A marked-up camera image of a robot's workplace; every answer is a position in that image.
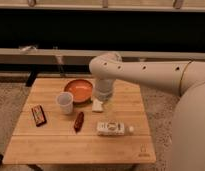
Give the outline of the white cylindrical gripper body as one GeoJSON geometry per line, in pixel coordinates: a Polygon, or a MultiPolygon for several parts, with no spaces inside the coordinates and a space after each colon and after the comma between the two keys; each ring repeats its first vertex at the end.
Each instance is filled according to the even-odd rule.
{"type": "Polygon", "coordinates": [[[96,79],[94,86],[94,96],[100,101],[107,101],[113,95],[112,79],[96,79]]]}

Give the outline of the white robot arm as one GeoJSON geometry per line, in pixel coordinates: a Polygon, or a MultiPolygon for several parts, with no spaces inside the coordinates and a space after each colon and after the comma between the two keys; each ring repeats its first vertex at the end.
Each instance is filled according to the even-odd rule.
{"type": "Polygon", "coordinates": [[[205,171],[205,62],[124,62],[117,53],[93,58],[94,96],[106,101],[120,79],[176,94],[166,171],[205,171]]]}

